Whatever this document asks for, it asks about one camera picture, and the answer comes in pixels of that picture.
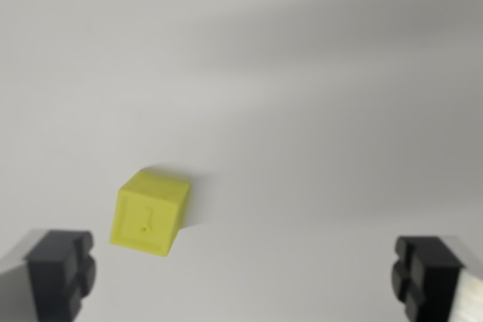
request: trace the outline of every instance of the cube face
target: cube face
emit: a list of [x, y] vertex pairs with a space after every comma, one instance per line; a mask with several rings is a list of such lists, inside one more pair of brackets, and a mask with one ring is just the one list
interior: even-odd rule
[[167, 256], [183, 222], [189, 183], [137, 173], [118, 193], [111, 243]]

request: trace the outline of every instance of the white surface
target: white surface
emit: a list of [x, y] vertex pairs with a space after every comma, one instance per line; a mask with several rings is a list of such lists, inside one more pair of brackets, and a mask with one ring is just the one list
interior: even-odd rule
[[483, 319], [483, 281], [463, 269], [448, 322], [479, 322]]
[[[402, 322], [398, 235], [483, 253], [482, 30], [481, 0], [0, 0], [0, 250], [91, 230], [79, 322]], [[166, 259], [108, 244], [152, 164], [207, 186]]]

